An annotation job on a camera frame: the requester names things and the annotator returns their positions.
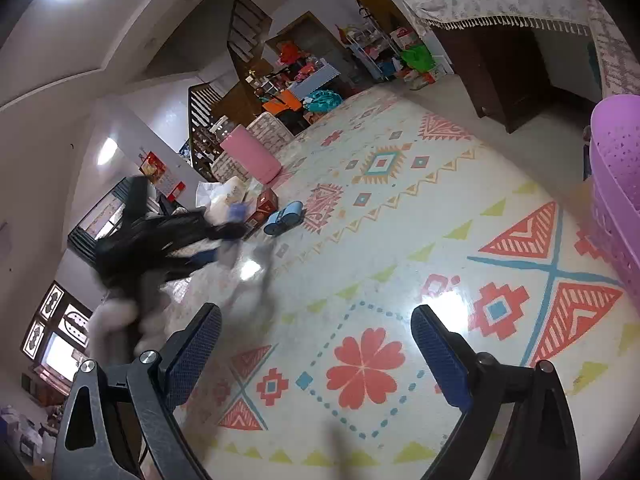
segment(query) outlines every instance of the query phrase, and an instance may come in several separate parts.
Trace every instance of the slipper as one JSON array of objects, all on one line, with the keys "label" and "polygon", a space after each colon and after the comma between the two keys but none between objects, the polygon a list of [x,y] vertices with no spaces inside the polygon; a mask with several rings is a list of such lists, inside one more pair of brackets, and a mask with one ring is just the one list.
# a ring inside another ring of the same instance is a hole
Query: slipper
[{"label": "slipper", "polygon": [[302,202],[291,202],[282,211],[276,211],[269,216],[264,226],[264,233],[269,236],[280,236],[285,231],[302,223]]}]

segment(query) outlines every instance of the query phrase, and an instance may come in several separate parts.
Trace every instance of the purple plastic basket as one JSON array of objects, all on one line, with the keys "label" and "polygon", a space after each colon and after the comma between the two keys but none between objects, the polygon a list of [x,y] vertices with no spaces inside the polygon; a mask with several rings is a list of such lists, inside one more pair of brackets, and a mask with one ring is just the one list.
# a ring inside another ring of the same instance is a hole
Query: purple plastic basket
[{"label": "purple plastic basket", "polygon": [[640,96],[599,102],[591,135],[594,242],[640,310]]}]

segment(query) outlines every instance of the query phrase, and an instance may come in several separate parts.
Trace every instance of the wooden staircase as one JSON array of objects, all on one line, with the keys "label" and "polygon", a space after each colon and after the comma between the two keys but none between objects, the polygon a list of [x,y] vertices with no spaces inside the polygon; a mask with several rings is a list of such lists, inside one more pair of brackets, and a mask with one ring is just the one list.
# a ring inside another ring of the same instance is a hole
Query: wooden staircase
[{"label": "wooden staircase", "polygon": [[[238,83],[224,97],[208,83],[189,88],[191,165],[209,182],[217,181],[210,164],[224,151],[209,133],[209,128],[225,115],[237,124],[248,126],[262,111],[262,103],[245,79],[249,70],[258,69],[258,73],[265,70],[262,51],[271,21],[251,0],[234,0],[226,46],[238,73]],[[265,73],[271,70],[269,65]]]},{"label": "wooden staircase", "polygon": [[189,147],[191,165],[209,182],[216,179],[211,174],[210,164],[222,153],[220,145],[212,139],[209,128],[220,118],[214,106],[222,97],[208,83],[189,88]]}]

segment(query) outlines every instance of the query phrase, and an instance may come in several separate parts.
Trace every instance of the metal screw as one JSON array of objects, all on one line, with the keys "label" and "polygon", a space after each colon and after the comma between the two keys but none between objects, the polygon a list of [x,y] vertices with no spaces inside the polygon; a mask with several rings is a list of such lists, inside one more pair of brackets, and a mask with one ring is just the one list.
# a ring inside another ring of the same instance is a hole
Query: metal screw
[{"label": "metal screw", "polygon": [[142,352],[142,354],[140,354],[140,360],[145,365],[152,363],[157,358],[158,358],[158,352],[156,352],[155,350],[147,350],[146,352]]},{"label": "metal screw", "polygon": [[551,361],[540,361],[538,364],[540,365],[540,369],[547,374],[554,371],[554,366],[551,364]]},{"label": "metal screw", "polygon": [[495,364],[495,357],[487,352],[478,352],[478,362],[481,365],[490,366]]},{"label": "metal screw", "polygon": [[80,369],[86,374],[89,373],[94,368],[95,368],[95,361],[92,361],[91,359],[87,359],[87,361],[85,361],[80,365]]}]

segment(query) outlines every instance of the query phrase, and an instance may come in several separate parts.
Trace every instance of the wall light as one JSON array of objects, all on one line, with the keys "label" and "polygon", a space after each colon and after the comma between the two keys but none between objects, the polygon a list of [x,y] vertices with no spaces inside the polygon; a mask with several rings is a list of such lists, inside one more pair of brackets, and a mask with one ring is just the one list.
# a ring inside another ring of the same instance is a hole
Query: wall light
[{"label": "wall light", "polygon": [[118,144],[115,140],[109,139],[104,141],[102,149],[100,150],[100,155],[98,155],[98,166],[102,166],[111,160],[116,150],[118,149]]}]

